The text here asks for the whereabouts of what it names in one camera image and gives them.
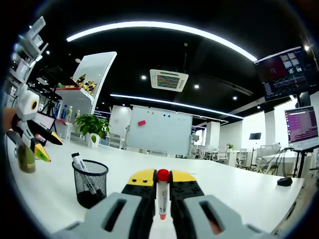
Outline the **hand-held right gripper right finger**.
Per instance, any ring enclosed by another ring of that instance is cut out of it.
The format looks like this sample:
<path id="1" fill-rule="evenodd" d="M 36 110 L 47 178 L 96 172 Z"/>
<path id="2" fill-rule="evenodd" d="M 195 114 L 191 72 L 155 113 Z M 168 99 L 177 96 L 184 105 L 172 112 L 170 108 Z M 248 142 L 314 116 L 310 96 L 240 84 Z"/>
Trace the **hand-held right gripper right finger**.
<path id="1" fill-rule="evenodd" d="M 271 234 L 242 222 L 242 217 L 213 195 L 205 195 L 187 172 L 169 172 L 170 214 L 178 239 L 270 239 Z"/>

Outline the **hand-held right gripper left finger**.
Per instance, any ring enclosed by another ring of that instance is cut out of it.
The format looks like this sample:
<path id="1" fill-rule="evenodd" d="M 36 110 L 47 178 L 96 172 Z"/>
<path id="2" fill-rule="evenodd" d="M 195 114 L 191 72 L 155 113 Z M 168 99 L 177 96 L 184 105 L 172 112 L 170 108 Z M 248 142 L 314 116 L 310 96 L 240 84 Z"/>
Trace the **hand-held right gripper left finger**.
<path id="1" fill-rule="evenodd" d="M 112 193 L 74 222 L 54 233 L 55 239 L 147 239 L 157 191 L 157 171 L 146 169 L 131 176 L 121 193 Z"/>

